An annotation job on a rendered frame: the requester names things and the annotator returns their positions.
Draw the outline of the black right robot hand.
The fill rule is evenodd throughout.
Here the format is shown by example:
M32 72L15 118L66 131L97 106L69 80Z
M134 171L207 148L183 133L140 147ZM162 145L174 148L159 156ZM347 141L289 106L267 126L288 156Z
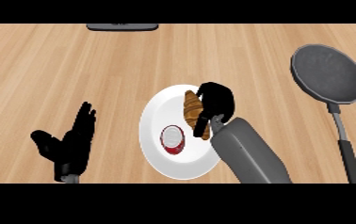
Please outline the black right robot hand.
M214 116L223 116L221 123L229 121L235 112L235 100L230 89L214 82L201 84L196 96L202 98L202 112L193 129L193 137L202 137L207 123Z

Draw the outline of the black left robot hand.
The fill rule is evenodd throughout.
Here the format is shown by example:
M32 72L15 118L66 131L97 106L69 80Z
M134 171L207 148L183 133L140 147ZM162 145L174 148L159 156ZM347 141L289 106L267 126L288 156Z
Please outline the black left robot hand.
M77 113L72 128L57 139L47 132L35 130L31 139L38 154L54 164L54 181L63 183L62 177L69 174L83 175L86 171L91 139L94 136L96 110L84 102Z

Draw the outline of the brown croissant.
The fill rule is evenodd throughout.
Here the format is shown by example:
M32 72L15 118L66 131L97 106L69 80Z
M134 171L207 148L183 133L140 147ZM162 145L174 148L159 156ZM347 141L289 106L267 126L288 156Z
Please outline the brown croissant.
M208 120L201 118L202 112L202 102L192 90L184 92L183 99L183 118L186 124L190 126L192 130L199 130L202 132L201 139L207 140L210 138L210 125Z

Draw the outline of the white round plate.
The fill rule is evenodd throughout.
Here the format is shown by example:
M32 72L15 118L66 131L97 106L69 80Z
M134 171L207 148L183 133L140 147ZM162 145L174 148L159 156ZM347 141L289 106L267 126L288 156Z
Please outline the white round plate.
M173 85L149 100L139 121L139 143L153 169L167 177L190 180L201 177L220 162L210 140L193 137L193 130L183 118L184 92L198 91L193 85ZM159 136L167 126L176 125L184 136L179 154L170 154L161 145Z

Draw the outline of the dark grey frying pan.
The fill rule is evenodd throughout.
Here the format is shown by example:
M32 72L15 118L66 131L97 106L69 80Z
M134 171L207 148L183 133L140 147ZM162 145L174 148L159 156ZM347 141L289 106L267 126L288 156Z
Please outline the dark grey frying pan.
M291 74L301 90L326 104L338 130L347 181L356 184L356 156L341 120L341 104L356 103L356 62L335 48L306 44L291 56Z

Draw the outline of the red can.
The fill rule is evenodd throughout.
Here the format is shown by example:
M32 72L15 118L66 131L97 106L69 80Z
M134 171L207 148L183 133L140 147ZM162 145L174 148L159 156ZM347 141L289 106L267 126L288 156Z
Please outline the red can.
M180 154L184 147L184 134L176 125L164 127L159 134L159 143L167 153Z

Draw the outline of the dark grey flat appliance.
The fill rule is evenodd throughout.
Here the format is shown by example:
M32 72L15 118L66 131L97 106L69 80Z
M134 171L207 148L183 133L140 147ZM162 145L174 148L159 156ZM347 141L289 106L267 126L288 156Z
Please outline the dark grey flat appliance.
M152 31L158 24L86 24L91 31Z

